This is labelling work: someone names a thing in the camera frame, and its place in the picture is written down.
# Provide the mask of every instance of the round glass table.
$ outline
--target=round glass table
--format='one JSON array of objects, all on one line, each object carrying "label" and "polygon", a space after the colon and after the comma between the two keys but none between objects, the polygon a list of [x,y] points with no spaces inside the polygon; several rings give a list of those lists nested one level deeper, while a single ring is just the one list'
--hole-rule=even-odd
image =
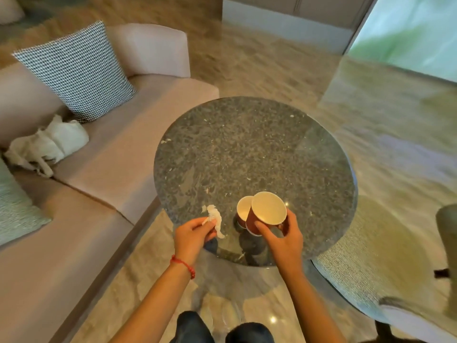
[{"label": "round glass table", "polygon": [[157,149],[154,182],[175,225],[215,205],[226,237],[204,248],[249,266],[275,263],[264,238],[236,224],[243,196],[270,191],[283,199],[297,215],[304,259],[334,245],[357,206],[355,175],[333,136],[294,107],[254,97],[213,100],[179,117]]}]

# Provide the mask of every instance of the sofa armrest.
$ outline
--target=sofa armrest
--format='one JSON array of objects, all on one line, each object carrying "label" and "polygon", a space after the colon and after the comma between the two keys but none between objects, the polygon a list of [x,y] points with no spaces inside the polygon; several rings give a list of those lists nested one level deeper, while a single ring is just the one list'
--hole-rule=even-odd
[{"label": "sofa armrest", "polygon": [[184,32],[154,24],[108,27],[108,38],[125,74],[191,76],[187,36]]}]

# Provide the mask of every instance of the red string bracelet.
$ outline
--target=red string bracelet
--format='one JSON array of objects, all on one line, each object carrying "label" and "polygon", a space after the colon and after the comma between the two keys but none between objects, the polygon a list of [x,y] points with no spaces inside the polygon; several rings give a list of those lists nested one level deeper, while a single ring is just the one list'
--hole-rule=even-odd
[{"label": "red string bracelet", "polygon": [[189,272],[191,273],[191,279],[195,278],[195,270],[193,269],[193,267],[189,266],[188,264],[186,264],[184,261],[182,261],[181,259],[177,259],[174,255],[171,256],[171,260],[170,260],[170,263],[172,262],[175,262],[175,263],[181,263],[183,264],[184,266],[187,267],[187,269],[189,270]]}]

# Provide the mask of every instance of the paper cup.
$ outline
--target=paper cup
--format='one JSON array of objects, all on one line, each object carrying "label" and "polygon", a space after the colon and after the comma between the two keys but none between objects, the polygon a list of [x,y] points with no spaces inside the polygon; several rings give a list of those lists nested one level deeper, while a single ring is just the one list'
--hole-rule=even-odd
[{"label": "paper cup", "polygon": [[243,229],[246,228],[246,219],[248,219],[253,197],[254,196],[244,196],[236,205],[236,221]]},{"label": "paper cup", "polygon": [[262,191],[254,195],[246,219],[246,228],[254,236],[261,236],[255,221],[269,227],[279,226],[287,218],[287,208],[283,200],[272,192]]}]

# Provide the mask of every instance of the black and white patterned pillow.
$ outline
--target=black and white patterned pillow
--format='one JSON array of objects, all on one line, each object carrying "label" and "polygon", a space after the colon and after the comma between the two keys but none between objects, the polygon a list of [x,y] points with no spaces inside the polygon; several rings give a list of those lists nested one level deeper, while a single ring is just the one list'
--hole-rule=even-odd
[{"label": "black and white patterned pillow", "polygon": [[80,122],[96,120],[136,93],[101,21],[13,55],[49,86]]}]

